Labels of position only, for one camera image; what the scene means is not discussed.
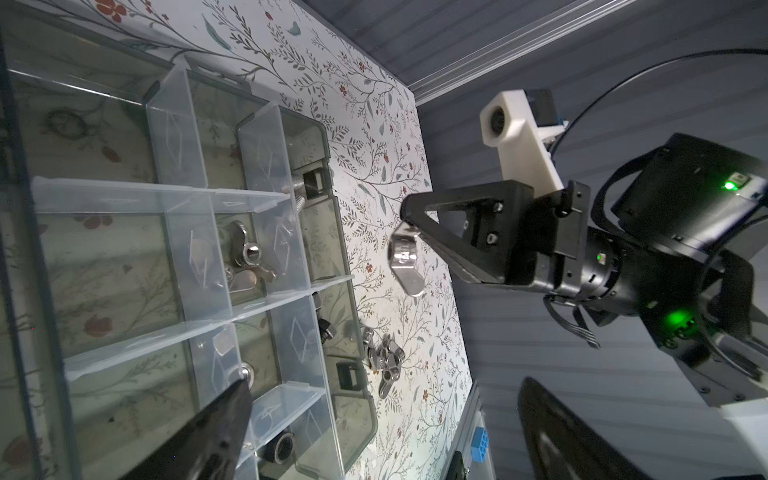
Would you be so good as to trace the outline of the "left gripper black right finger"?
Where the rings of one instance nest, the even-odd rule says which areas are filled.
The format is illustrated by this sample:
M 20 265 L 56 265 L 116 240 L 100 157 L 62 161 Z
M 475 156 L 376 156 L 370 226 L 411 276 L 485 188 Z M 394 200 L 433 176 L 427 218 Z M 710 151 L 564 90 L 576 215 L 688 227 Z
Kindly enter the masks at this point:
M 537 479 L 649 477 L 534 378 L 523 380 L 517 405 Z

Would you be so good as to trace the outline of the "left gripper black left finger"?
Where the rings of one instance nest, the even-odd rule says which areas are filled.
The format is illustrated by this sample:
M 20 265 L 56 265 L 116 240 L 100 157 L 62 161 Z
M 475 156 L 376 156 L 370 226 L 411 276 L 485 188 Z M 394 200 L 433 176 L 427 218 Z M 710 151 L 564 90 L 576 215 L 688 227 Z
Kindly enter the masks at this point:
M 125 479 L 232 479 L 251 415 L 248 382 L 232 383 Z

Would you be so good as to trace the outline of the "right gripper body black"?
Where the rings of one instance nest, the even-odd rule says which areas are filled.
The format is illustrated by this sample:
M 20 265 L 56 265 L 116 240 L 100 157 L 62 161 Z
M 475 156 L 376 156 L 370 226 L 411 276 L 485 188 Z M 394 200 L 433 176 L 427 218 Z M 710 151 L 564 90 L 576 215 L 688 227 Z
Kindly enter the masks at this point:
M 526 291 L 573 300 L 608 294 L 618 275 L 609 235 L 589 225 L 590 188 L 570 181 L 563 190 L 534 200 L 521 239 Z

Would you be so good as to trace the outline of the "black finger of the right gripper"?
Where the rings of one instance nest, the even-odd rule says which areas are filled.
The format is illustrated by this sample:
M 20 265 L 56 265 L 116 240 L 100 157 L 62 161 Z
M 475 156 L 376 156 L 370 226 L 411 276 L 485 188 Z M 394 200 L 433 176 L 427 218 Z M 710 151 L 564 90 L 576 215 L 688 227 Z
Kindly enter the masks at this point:
M 533 194 L 532 187 L 513 180 L 417 193 L 404 199 L 400 216 L 463 281 L 523 285 L 535 265 L 535 254 L 522 240 Z M 466 226 L 456 233 L 431 212 L 462 212 Z

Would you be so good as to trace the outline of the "silver wing nut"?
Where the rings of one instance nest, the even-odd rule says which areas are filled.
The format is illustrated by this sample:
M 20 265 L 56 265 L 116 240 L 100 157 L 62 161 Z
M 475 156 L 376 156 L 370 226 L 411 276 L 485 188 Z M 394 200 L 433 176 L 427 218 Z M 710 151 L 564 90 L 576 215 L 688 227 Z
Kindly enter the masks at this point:
M 424 277 L 417 271 L 418 235 L 417 229 L 407 222 L 401 222 L 391 234 L 387 248 L 391 272 L 404 293 L 414 298 L 420 297 L 425 288 Z

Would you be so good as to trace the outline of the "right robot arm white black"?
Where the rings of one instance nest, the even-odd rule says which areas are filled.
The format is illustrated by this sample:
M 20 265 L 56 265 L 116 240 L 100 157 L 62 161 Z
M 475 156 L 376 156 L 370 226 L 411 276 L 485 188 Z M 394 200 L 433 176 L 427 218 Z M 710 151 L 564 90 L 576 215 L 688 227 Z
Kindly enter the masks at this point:
M 622 165 L 607 189 L 572 181 L 536 196 L 506 180 L 408 196 L 403 225 L 463 281 L 539 294 L 592 347 L 593 326 L 639 318 L 712 407 L 767 396 L 766 321 L 752 257 L 767 244 L 767 165 L 676 133 Z

